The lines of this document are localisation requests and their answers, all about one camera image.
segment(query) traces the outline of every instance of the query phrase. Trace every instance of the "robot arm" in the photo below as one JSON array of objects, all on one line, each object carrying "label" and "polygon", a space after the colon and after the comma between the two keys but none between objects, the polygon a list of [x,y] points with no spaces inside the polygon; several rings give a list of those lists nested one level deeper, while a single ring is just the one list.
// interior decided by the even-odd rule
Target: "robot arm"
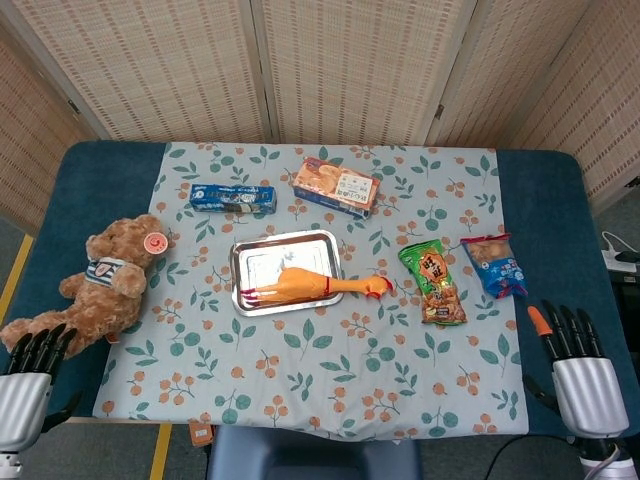
[{"label": "robot arm", "polygon": [[620,385],[611,360],[606,358],[587,312],[576,315],[542,301],[551,326],[535,307],[529,316],[551,360],[557,397],[548,395],[529,376],[524,384],[540,402],[556,412],[576,436],[585,479],[637,480],[633,460],[617,440],[629,427]]},{"label": "robot arm", "polygon": [[66,421],[77,406],[75,394],[61,412],[46,416],[51,390],[69,342],[76,334],[66,325],[22,337],[0,375],[0,480],[20,478],[19,454],[41,433]]}]

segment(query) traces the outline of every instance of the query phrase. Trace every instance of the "blue snack bag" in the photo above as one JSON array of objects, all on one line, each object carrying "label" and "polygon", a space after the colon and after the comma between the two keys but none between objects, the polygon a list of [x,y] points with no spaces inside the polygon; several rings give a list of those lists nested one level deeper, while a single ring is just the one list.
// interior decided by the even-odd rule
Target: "blue snack bag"
[{"label": "blue snack bag", "polygon": [[510,234],[497,237],[461,238],[482,286],[495,298],[516,294],[526,297],[527,286],[509,246]]}]

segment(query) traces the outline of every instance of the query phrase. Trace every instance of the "snack bag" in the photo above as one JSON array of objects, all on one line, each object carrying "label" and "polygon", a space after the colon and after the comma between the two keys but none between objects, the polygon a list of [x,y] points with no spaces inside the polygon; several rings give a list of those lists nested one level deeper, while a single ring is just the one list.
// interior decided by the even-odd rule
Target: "snack bag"
[{"label": "snack bag", "polygon": [[461,238],[473,268],[487,293],[496,298],[517,294],[527,296],[524,274],[509,247],[510,234],[497,237]]},{"label": "snack bag", "polygon": [[447,269],[440,240],[403,248],[398,257],[418,283],[423,293],[422,323],[458,325],[467,322],[458,290]]}]

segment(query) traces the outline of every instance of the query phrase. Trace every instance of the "teddy bear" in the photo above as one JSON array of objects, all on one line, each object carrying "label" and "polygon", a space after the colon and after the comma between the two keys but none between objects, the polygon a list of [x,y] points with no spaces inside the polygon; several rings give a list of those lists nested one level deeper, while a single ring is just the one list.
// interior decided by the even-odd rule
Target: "teddy bear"
[{"label": "teddy bear", "polygon": [[74,299],[73,304],[60,312],[14,320],[0,330],[0,340],[11,351],[23,335],[64,323],[78,330],[67,349],[68,358],[103,336],[133,325],[147,285],[144,270],[153,261],[144,241],[148,234],[161,231],[160,220],[145,214],[117,220],[104,232],[91,235],[86,243],[87,270],[60,282],[60,294]]}]

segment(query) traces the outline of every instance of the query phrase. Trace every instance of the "metal tray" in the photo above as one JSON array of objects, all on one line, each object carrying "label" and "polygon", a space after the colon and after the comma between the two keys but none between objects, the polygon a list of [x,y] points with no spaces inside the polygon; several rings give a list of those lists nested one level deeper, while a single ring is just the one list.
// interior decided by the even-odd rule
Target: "metal tray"
[{"label": "metal tray", "polygon": [[277,283],[278,276],[286,267],[305,268],[340,278],[338,244],[333,234],[326,230],[284,233],[238,242],[231,247],[230,263],[233,305],[246,317],[324,307],[342,300],[342,293],[334,293],[312,301],[252,306],[245,303],[240,295],[240,290]]}]

